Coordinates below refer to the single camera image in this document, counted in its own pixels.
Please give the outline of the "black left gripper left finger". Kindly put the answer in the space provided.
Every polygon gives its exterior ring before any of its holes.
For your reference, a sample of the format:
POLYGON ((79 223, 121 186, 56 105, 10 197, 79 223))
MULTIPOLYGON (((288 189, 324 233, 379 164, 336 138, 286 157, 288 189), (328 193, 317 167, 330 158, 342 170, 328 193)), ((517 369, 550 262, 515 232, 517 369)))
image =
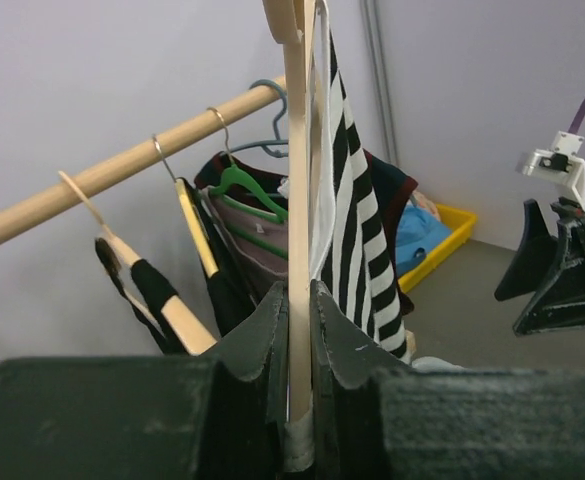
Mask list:
POLYGON ((282 472, 288 298, 198 356, 0 363, 0 479, 274 479, 282 472))

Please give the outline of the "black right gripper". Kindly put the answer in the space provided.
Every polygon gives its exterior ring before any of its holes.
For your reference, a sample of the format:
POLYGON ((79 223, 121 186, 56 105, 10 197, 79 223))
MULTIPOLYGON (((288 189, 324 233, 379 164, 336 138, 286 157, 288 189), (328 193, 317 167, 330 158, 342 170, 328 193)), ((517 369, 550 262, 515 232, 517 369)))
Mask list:
POLYGON ((522 238, 495 299, 534 292, 513 325, 517 335, 585 328, 585 210, 564 197, 552 204, 557 240, 536 200, 526 200, 523 207, 522 238))

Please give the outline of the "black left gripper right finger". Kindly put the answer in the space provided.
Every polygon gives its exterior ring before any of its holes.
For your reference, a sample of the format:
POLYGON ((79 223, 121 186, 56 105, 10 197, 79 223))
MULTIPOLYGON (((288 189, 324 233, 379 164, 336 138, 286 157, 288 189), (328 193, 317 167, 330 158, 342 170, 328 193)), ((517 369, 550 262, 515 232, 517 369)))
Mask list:
POLYGON ((320 479, 585 479, 585 376, 415 370, 310 287, 320 479))

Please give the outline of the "black white striped tank top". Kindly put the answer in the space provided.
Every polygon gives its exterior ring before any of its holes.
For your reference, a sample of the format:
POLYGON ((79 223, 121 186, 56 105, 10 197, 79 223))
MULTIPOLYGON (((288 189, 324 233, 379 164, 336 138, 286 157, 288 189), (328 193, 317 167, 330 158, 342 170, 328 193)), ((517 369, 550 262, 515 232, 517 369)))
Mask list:
MULTIPOLYGON (((388 252, 368 163, 342 82, 329 25, 328 6, 315 3, 308 96, 309 318, 310 287, 323 283, 342 314, 379 347, 410 365, 398 282, 388 252)), ((318 478, 315 469, 313 349, 310 409, 289 421, 284 470, 318 478)))

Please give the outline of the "beige wooden hanger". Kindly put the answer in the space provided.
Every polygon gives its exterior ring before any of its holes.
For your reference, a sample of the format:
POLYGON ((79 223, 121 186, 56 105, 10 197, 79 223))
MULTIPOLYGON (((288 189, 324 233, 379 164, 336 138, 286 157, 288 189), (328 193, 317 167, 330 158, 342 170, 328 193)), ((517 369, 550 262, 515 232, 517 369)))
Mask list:
POLYGON ((267 0, 263 6, 272 37, 283 47, 288 96, 289 418, 297 422, 309 411, 311 399, 308 81, 315 3, 267 0))

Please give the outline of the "pink tank top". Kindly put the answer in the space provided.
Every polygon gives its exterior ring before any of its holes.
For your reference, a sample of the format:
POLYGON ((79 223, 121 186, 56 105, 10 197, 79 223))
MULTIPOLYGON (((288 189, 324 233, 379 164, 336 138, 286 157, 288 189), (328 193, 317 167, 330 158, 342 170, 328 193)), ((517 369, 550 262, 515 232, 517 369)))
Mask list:
POLYGON ((288 278, 288 224, 275 222, 274 214, 256 214, 254 207, 238 208, 238 201, 212 196, 200 198, 240 266, 253 294, 261 299, 271 286, 288 278))

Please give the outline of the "yellow metal-hook hanger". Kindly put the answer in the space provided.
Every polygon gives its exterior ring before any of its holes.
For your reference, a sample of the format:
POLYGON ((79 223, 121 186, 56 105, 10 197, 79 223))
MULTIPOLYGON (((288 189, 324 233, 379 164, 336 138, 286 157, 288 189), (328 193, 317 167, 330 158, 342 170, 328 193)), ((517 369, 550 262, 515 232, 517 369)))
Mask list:
POLYGON ((177 194, 177 198, 186 220, 188 229, 190 231, 192 240, 197 250, 200 262, 207 278, 211 278, 216 275, 219 271, 218 265, 210 248, 208 238, 201 225, 200 219, 197 214, 197 210, 193 205, 193 201, 188 194, 186 189, 185 181, 182 178, 177 177, 169 164, 167 163, 166 156, 163 153, 162 147, 158 141, 156 135, 152 136, 154 148, 158 154, 159 159, 165 166, 168 174, 173 180, 174 188, 177 194))

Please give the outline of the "green plastic hanger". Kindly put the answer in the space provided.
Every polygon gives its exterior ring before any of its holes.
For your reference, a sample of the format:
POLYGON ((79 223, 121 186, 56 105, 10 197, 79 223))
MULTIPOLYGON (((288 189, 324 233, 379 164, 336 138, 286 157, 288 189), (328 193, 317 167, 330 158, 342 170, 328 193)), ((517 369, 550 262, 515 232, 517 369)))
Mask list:
POLYGON ((274 214, 275 222, 283 223, 288 220, 288 211, 281 202, 275 199, 275 195, 268 194, 257 180, 236 163, 234 153, 230 152, 229 130, 222 114, 218 109, 209 109, 216 117, 224 133, 224 153, 230 160, 230 166, 221 174, 218 184, 204 187, 210 188, 212 196, 222 196, 238 201, 238 208, 254 207, 256 214, 274 214))

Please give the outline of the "blue plastic hanger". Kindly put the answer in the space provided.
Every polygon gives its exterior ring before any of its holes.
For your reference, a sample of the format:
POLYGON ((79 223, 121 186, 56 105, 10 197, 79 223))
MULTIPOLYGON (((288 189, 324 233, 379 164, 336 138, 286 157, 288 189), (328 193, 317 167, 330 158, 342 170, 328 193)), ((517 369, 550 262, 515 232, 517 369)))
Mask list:
POLYGON ((244 150, 248 150, 251 148, 259 148, 263 150, 267 155, 273 158, 286 158, 288 153, 286 151, 280 150, 281 146, 287 146, 288 140, 283 139, 279 123, 281 120, 287 115, 288 113, 288 99, 287 93, 284 89, 278 85, 275 81, 269 79, 259 79, 253 82, 250 85, 250 88, 253 89, 255 87, 268 87, 271 90, 275 91, 281 101, 281 109, 280 111, 274 116, 272 120, 272 129, 274 138, 273 139, 266 139, 266 140, 258 140, 253 142, 248 142, 240 146, 235 146, 230 149, 231 153, 240 152, 244 150))

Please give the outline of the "yellow plastic bin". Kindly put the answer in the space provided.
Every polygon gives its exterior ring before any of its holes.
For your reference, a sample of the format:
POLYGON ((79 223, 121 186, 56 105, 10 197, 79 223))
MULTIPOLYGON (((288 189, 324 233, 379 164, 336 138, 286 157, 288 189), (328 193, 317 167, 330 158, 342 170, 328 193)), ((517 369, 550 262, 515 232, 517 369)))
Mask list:
POLYGON ((423 281, 473 235, 477 223, 475 213, 444 204, 437 204, 436 210, 439 217, 434 216, 446 225, 452 234, 429 253, 420 266, 399 278, 399 285, 404 292, 409 292, 423 281))

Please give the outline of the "navy maroon-trimmed jersey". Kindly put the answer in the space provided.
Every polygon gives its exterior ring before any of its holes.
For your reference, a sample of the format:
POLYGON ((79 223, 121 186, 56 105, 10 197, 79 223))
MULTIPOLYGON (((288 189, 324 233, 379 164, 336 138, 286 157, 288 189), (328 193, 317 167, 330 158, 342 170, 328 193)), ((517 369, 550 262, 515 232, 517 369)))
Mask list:
MULTIPOLYGON (((368 150, 364 149, 363 152, 368 163, 368 171, 377 199, 378 210, 388 244, 388 252, 398 280, 403 274, 398 273, 398 267, 396 266, 397 231, 401 216, 408 200, 410 200, 410 196, 418 186, 418 182, 398 167, 384 162, 368 150)), ((252 175, 266 193, 278 195, 277 187, 280 186, 284 178, 283 174, 250 167, 240 160, 236 160, 236 163, 252 175)), ((204 187, 218 184, 221 174, 229 166, 230 160, 227 155, 217 153, 196 174, 194 178, 195 186, 203 189, 204 187)), ((409 315, 414 310, 414 304, 400 286, 398 287, 398 293, 401 302, 401 314, 409 315)))

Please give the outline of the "wooden clothes rack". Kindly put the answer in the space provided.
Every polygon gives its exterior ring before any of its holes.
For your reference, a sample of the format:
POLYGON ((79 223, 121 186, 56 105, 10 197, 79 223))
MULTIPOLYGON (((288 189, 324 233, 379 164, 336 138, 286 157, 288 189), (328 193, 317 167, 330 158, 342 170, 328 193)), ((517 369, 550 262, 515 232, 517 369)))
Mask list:
MULTIPOLYGON (((231 125, 279 99, 267 86, 257 86, 216 109, 231 125)), ((157 135, 165 156, 171 156, 213 135, 221 124, 211 110, 157 135)), ((88 196, 97 195, 159 162, 152 140, 144 141, 74 176, 88 196)), ((0 245, 77 205, 79 200, 63 183, 57 183, 0 211, 0 245)))

